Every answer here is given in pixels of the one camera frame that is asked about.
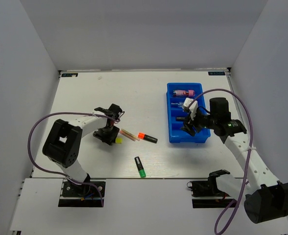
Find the yellow black highlighter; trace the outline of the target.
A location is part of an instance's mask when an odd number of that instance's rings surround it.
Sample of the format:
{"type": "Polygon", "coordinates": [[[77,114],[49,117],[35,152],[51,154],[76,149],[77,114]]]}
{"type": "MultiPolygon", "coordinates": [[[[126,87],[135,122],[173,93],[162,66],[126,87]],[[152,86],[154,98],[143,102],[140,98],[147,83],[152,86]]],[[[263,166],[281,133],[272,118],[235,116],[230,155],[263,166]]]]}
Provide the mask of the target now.
{"type": "Polygon", "coordinates": [[[116,139],[115,139],[115,143],[121,144],[121,143],[122,143],[122,138],[116,138],[116,139]]]}

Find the pink black highlighter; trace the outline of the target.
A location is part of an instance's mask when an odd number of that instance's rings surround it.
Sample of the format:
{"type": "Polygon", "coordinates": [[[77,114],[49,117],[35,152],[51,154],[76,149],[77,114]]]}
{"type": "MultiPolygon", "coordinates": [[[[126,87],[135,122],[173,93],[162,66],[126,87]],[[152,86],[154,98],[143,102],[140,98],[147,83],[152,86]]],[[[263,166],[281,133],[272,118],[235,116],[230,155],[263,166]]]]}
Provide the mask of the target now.
{"type": "Polygon", "coordinates": [[[186,120],[186,117],[176,117],[176,121],[184,122],[186,120]]]}

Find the orange black highlighter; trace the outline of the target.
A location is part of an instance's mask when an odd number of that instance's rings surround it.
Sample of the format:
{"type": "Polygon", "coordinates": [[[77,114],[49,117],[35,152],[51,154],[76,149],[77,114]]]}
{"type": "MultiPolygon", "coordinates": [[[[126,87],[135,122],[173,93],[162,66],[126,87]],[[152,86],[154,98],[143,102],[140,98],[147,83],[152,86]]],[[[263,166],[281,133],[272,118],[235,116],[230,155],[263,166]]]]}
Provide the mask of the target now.
{"type": "Polygon", "coordinates": [[[147,134],[144,133],[138,133],[138,138],[141,140],[145,140],[151,143],[157,143],[158,139],[152,136],[149,136],[147,134]]]}

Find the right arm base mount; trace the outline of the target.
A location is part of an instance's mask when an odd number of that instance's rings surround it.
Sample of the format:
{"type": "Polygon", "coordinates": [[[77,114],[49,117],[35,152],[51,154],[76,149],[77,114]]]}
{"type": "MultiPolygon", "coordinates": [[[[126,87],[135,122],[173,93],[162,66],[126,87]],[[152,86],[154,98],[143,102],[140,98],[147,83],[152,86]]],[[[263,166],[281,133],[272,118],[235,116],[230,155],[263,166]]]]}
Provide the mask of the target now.
{"type": "Polygon", "coordinates": [[[189,181],[186,185],[192,193],[194,209],[222,209],[226,208],[233,200],[225,192],[213,192],[208,181],[189,181]]]}

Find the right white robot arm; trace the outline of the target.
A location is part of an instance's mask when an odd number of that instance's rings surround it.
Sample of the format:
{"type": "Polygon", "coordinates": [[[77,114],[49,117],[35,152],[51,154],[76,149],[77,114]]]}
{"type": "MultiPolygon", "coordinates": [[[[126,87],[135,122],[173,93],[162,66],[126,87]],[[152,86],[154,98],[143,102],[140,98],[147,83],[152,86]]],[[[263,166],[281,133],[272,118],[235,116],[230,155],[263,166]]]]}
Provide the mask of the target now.
{"type": "Polygon", "coordinates": [[[186,98],[183,110],[188,113],[182,130],[194,136],[211,129],[231,151],[246,174],[245,180],[234,178],[227,170],[211,172],[206,184],[196,184],[195,196],[207,193],[241,198],[248,218],[255,224],[288,215],[288,183],[282,183],[266,166],[257,150],[249,146],[244,125],[232,119],[226,98],[209,100],[210,111],[203,114],[197,101],[186,98]]]}

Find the green black highlighter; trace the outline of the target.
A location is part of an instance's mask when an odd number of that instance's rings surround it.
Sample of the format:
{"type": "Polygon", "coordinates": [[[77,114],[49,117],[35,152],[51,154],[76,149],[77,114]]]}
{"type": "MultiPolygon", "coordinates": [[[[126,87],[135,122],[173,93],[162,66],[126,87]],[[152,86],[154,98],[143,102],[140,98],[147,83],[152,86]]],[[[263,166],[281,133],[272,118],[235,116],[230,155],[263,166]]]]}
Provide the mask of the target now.
{"type": "Polygon", "coordinates": [[[136,164],[139,176],[141,178],[146,178],[146,172],[145,172],[144,167],[142,165],[141,159],[137,156],[134,158],[134,160],[135,160],[135,164],[136,164]]]}

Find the yellow slim pen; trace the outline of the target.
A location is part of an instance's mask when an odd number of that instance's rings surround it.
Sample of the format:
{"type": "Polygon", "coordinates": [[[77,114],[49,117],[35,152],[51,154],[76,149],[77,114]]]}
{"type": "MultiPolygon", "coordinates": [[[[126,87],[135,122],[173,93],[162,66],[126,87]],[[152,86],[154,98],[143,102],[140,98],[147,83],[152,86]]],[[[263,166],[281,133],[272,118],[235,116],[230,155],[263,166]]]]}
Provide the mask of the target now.
{"type": "Polygon", "coordinates": [[[140,139],[139,139],[137,136],[133,135],[132,133],[130,133],[130,132],[124,130],[124,129],[121,129],[121,130],[122,130],[123,132],[125,132],[126,134],[129,134],[130,136],[134,137],[134,138],[136,139],[136,141],[140,141],[140,139]]]}

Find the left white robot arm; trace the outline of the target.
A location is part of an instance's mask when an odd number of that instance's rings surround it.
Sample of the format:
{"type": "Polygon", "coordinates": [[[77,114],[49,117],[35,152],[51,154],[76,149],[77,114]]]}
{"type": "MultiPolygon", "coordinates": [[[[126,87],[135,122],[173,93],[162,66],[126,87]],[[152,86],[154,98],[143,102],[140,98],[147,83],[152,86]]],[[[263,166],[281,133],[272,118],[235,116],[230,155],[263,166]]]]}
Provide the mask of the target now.
{"type": "Polygon", "coordinates": [[[53,123],[42,152],[74,183],[79,195],[88,194],[91,185],[89,174],[78,161],[82,138],[92,134],[101,142],[113,145],[119,133],[115,125],[123,114],[120,106],[112,104],[107,109],[97,107],[93,113],[71,121],[58,119],[53,123]]]}

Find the pink slim pen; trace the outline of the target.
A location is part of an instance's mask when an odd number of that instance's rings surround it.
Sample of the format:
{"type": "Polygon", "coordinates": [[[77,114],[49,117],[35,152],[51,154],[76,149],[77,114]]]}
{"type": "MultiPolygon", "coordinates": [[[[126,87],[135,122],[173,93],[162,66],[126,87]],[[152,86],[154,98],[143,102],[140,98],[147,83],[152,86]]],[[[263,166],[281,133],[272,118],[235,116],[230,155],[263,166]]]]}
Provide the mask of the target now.
{"type": "Polygon", "coordinates": [[[136,139],[132,136],[130,136],[129,134],[126,134],[125,132],[123,132],[122,130],[119,131],[119,133],[127,138],[129,138],[132,141],[136,141],[136,139]]]}

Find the pink glue stick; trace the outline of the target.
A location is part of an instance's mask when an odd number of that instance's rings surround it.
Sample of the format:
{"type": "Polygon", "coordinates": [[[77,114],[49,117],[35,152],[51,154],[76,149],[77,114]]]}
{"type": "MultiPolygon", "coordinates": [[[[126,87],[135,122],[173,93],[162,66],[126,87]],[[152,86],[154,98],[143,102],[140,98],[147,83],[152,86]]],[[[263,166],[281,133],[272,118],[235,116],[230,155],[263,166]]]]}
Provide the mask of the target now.
{"type": "Polygon", "coordinates": [[[173,97],[194,97],[194,90],[173,90],[173,97]]]}

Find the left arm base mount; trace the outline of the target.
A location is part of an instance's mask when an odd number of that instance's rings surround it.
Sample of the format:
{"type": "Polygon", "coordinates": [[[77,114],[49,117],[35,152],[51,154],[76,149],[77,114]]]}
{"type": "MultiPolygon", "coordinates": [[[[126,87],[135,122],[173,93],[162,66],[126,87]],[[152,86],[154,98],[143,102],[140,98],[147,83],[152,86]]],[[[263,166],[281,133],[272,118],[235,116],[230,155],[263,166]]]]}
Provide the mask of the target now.
{"type": "Polygon", "coordinates": [[[89,185],[75,185],[63,181],[58,207],[60,208],[101,208],[105,200],[105,181],[91,181],[89,185]]]}

